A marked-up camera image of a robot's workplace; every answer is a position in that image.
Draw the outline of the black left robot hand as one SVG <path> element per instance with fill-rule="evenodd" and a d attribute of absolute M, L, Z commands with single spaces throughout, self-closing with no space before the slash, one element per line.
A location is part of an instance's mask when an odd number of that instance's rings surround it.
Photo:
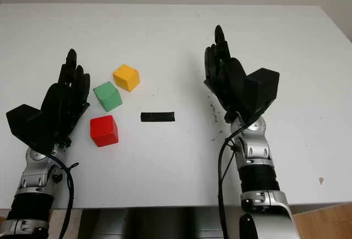
<path fill-rule="evenodd" d="M 77 53 L 70 49 L 61 66 L 58 82 L 52 84 L 42 102 L 41 111 L 48 119 L 55 143 L 69 147 L 69 135 L 89 107 L 90 74 L 77 64 Z"/>

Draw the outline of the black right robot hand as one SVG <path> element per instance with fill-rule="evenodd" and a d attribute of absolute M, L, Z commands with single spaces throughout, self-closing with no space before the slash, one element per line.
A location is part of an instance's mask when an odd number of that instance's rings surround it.
<path fill-rule="evenodd" d="M 229 124 L 240 115 L 240 103 L 245 71 L 236 58 L 230 55 L 223 30 L 217 25 L 215 43 L 205 49 L 204 84 L 217 97 L 225 110 L 225 121 Z"/>

